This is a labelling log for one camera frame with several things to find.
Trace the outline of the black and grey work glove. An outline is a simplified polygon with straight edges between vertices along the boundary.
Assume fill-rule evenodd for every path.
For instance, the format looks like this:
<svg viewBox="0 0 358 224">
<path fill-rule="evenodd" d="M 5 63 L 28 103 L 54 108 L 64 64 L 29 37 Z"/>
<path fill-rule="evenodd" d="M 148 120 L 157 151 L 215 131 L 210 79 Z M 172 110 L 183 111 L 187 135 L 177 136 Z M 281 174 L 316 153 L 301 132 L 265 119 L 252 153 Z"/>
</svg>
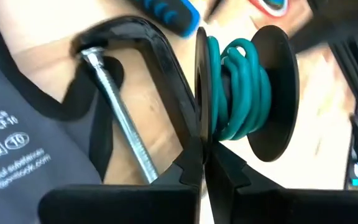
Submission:
<svg viewBox="0 0 358 224">
<path fill-rule="evenodd" d="M 49 191 L 101 184 L 91 149 L 111 147 L 111 121 L 85 67 L 59 103 L 21 74 L 0 44 L 0 224 L 39 224 L 39 202 Z"/>
</svg>

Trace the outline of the black C-clamp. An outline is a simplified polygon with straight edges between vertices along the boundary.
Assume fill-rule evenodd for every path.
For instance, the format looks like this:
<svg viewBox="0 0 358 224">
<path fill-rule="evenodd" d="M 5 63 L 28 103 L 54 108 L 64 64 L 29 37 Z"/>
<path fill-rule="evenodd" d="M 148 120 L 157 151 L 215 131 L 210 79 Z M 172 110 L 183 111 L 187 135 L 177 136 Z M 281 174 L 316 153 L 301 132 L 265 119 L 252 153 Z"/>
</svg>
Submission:
<svg viewBox="0 0 358 224">
<path fill-rule="evenodd" d="M 80 32 L 71 41 L 71 55 L 90 68 L 98 89 L 123 130 L 144 180 L 151 184 L 158 178 L 157 169 L 119 94 L 112 72 L 107 70 L 104 53 L 114 45 L 135 48 L 143 55 L 175 132 L 182 135 L 181 142 L 197 130 L 193 94 L 165 34 L 147 19 L 121 16 L 106 20 Z"/>
</svg>

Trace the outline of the black and blue screwdriver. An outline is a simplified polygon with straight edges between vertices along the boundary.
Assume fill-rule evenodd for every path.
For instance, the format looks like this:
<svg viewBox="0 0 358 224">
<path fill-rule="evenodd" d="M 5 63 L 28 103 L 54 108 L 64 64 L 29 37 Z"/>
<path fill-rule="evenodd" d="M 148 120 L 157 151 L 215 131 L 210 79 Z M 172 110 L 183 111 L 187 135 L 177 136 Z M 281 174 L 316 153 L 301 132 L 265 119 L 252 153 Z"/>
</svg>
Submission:
<svg viewBox="0 0 358 224">
<path fill-rule="evenodd" d="M 191 36 L 200 23 L 200 14 L 189 0 L 126 1 L 180 37 Z"/>
</svg>

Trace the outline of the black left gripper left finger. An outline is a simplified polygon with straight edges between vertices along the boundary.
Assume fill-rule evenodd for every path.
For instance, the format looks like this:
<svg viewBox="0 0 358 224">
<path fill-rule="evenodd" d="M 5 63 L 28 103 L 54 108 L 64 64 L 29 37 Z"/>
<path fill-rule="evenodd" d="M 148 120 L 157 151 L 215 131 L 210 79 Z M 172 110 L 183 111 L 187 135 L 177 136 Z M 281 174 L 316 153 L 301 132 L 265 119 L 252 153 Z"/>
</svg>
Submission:
<svg viewBox="0 0 358 224">
<path fill-rule="evenodd" d="M 192 137 L 148 185 L 67 185 L 40 201 L 41 224 L 199 224 L 203 144 Z"/>
</svg>

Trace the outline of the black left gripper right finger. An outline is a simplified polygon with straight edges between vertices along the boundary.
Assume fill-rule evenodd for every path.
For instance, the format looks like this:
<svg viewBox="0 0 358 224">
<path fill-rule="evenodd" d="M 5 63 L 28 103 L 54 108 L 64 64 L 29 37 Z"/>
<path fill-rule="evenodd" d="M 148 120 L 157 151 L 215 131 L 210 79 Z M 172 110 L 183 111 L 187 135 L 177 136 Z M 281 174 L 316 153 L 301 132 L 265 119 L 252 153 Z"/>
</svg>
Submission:
<svg viewBox="0 0 358 224">
<path fill-rule="evenodd" d="M 221 143 L 205 151 L 215 224 L 358 224 L 358 191 L 288 189 Z"/>
</svg>

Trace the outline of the black wire spool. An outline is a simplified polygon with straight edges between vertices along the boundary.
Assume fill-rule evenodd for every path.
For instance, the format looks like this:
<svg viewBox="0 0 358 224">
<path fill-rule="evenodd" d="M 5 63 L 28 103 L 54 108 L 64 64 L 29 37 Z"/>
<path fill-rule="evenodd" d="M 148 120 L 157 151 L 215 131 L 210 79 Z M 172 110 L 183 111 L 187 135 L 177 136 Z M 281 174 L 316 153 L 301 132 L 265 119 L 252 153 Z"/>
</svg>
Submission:
<svg viewBox="0 0 358 224">
<path fill-rule="evenodd" d="M 274 25 L 221 47 L 196 32 L 195 98 L 206 143 L 247 138 L 264 162 L 287 149 L 298 115 L 300 79 L 287 34 Z"/>
</svg>

